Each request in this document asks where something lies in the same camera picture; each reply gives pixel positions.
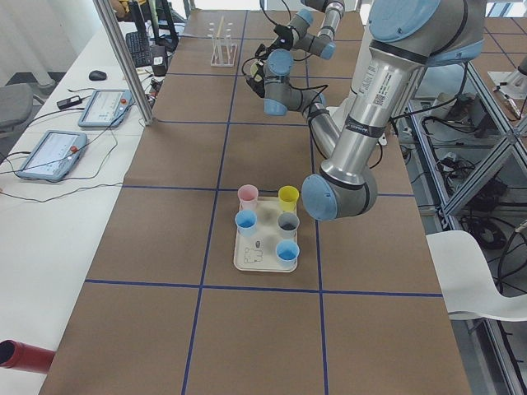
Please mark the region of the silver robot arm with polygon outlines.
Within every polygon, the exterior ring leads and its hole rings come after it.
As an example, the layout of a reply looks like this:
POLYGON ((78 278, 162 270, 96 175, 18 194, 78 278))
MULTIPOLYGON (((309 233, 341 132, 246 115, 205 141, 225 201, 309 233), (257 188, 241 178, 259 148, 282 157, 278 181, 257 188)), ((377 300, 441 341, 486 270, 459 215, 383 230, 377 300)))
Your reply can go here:
POLYGON ((336 49, 334 38, 345 13, 344 1, 301 1, 301 3, 309 9, 302 8, 286 25, 277 25, 274 28, 277 38, 271 49, 300 49, 325 60, 331 59, 336 49), (324 14, 316 35, 309 32, 314 23, 311 9, 324 14))
POLYGON ((324 155, 319 172, 301 187, 304 208, 318 221, 359 216, 374 205, 368 161, 412 73, 467 62, 483 49, 483 1, 376 1, 349 97, 330 113, 315 88, 291 85, 291 53, 331 58, 344 10, 341 1, 304 2, 286 25, 276 26, 275 41, 259 48, 257 73, 248 80, 266 114, 302 114, 324 155))

